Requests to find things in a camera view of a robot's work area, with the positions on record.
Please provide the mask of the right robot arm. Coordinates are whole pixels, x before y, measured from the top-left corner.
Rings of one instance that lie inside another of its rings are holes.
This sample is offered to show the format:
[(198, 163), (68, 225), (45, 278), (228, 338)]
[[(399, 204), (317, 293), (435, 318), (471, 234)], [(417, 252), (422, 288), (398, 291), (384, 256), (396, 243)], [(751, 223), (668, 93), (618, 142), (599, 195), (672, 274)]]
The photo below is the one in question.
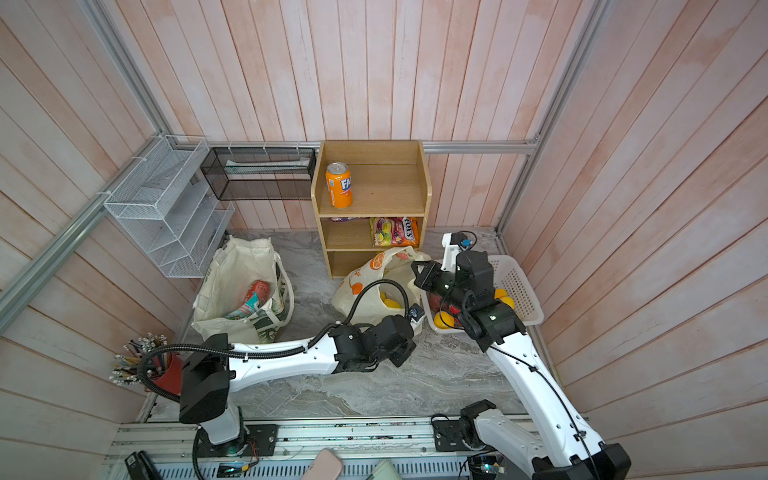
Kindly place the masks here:
[(491, 448), (532, 479), (623, 479), (631, 460), (577, 412), (538, 355), (514, 309), (495, 296), (494, 269), (480, 251), (458, 253), (452, 268), (415, 261), (415, 284), (458, 310), (458, 323), (504, 374), (534, 422), (530, 433), (492, 402), (462, 409), (457, 425), (471, 449)]

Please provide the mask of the teal snack packet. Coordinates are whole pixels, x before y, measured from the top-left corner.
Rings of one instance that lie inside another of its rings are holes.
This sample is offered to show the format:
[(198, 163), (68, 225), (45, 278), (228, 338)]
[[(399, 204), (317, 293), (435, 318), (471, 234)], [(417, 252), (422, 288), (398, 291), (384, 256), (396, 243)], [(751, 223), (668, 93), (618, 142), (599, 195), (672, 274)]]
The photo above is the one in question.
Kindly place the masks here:
[(250, 316), (252, 316), (257, 310), (258, 310), (258, 307), (254, 307), (253, 305), (250, 305), (248, 303), (244, 303), (238, 309), (236, 309), (233, 312), (227, 314), (225, 316), (225, 318), (228, 319), (228, 320), (247, 319)]

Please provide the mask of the white plastic fruit basket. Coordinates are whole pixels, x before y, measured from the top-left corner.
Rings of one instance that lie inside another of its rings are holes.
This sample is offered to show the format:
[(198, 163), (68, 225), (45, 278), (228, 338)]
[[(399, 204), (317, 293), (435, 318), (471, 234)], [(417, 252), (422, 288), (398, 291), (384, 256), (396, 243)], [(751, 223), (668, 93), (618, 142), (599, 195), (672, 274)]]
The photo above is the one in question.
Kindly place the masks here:
[[(544, 321), (543, 310), (517, 261), (507, 255), (489, 255), (488, 261), (494, 270), (494, 287), (507, 292), (507, 296), (514, 301), (514, 310), (523, 324), (526, 327), (541, 324)], [(442, 272), (440, 267), (437, 267), (437, 272), (439, 275), (430, 285), (431, 290), (423, 290), (421, 293), (425, 302), (425, 324), (440, 335), (455, 334), (458, 330), (439, 328), (434, 320), (442, 297), (449, 293), (455, 284), (452, 274)]]

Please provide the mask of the cream canvas tote bag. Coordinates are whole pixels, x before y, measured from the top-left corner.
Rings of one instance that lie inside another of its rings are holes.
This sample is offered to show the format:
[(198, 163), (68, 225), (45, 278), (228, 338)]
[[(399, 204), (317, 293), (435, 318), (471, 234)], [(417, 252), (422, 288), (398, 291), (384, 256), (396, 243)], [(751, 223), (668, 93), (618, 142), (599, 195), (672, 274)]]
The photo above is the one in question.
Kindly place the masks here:
[[(226, 319), (243, 305), (256, 280), (270, 284), (270, 299), (247, 319)], [(231, 237), (213, 256), (194, 302), (191, 327), (204, 339), (225, 333), (231, 342), (267, 344), (287, 326), (294, 309), (293, 285), (272, 241)]]

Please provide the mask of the red cola can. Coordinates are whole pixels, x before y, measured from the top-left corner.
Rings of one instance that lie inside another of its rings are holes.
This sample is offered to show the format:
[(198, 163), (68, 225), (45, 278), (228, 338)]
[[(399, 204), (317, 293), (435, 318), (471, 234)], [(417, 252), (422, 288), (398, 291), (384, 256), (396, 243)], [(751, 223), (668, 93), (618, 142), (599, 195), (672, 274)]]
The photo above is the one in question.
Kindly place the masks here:
[(270, 296), (270, 284), (263, 280), (256, 280), (249, 286), (243, 305), (251, 310), (256, 310), (269, 300)]

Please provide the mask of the orange print plastic bag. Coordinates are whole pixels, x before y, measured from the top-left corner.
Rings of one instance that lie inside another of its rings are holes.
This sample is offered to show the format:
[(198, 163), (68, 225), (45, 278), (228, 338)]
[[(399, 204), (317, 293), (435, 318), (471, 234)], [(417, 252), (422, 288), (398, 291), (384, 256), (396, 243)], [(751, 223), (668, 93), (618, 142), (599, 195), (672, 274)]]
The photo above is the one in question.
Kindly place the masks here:
[(352, 324), (375, 325), (387, 316), (403, 314), (407, 307), (424, 306), (424, 293), (415, 285), (411, 265), (430, 260), (428, 254), (407, 246), (365, 254), (363, 259), (365, 262), (344, 278), (331, 299), (332, 306), (347, 317), (361, 298)]

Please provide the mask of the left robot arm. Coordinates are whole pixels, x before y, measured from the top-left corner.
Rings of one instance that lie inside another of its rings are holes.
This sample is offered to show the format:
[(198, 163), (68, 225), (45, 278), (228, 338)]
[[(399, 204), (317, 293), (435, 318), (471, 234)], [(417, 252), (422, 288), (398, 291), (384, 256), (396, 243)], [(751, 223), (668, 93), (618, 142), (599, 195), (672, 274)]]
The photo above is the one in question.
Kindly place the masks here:
[[(367, 373), (389, 361), (401, 366), (415, 350), (415, 328), (424, 309), (405, 302), (403, 310), (376, 324), (341, 322), (326, 325), (315, 336), (265, 345), (230, 342), (215, 334), (201, 345), (172, 344), (145, 353), (136, 368), (139, 381), (150, 391), (179, 405), (179, 420), (196, 426), (195, 454), (239, 456), (252, 448), (252, 433), (233, 392), (272, 380), (302, 375)], [(188, 353), (181, 369), (181, 387), (174, 393), (150, 375), (156, 359)]]

